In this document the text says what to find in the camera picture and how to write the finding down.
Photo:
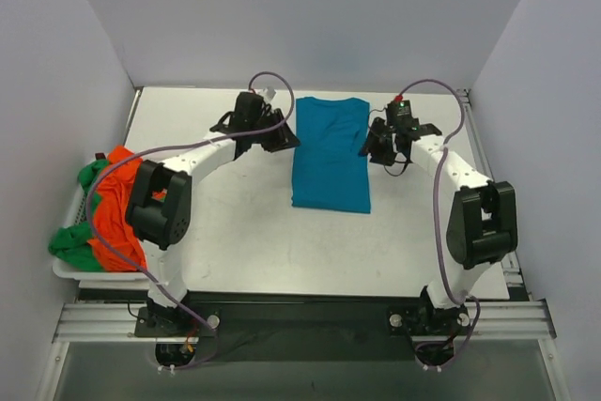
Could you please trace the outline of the teal blue t shirt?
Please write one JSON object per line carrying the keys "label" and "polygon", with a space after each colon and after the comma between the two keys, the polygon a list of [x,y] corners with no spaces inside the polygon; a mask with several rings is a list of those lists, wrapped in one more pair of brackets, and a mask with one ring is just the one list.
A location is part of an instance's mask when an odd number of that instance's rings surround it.
{"label": "teal blue t shirt", "polygon": [[292,163],[292,206],[368,214],[367,136],[370,104],[361,99],[304,97],[296,105],[300,146]]}

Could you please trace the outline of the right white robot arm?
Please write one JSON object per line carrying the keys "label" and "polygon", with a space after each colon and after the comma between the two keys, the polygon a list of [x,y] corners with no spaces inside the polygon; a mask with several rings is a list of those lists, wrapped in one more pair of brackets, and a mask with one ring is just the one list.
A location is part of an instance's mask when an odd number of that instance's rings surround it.
{"label": "right white robot arm", "polygon": [[433,178],[433,216],[439,278],[424,287],[413,317],[427,333],[466,328],[465,301],[493,265],[518,244],[516,191],[507,181],[480,173],[449,148],[432,123],[421,123],[411,104],[396,97],[369,126],[359,152],[370,162],[391,167],[415,164]]}

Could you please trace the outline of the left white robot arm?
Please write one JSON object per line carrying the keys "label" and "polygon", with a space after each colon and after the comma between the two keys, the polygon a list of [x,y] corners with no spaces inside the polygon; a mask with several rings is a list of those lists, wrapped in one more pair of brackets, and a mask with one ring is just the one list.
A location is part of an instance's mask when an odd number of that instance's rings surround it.
{"label": "left white robot arm", "polygon": [[205,135],[205,145],[160,162],[144,160],[138,167],[125,221],[156,279],[147,294],[147,317],[168,336],[180,336],[190,325],[190,314],[181,307],[188,295],[181,242],[192,223],[195,185],[254,145],[273,153],[301,144],[282,110],[271,106],[274,97],[271,87],[240,92],[235,108]]}

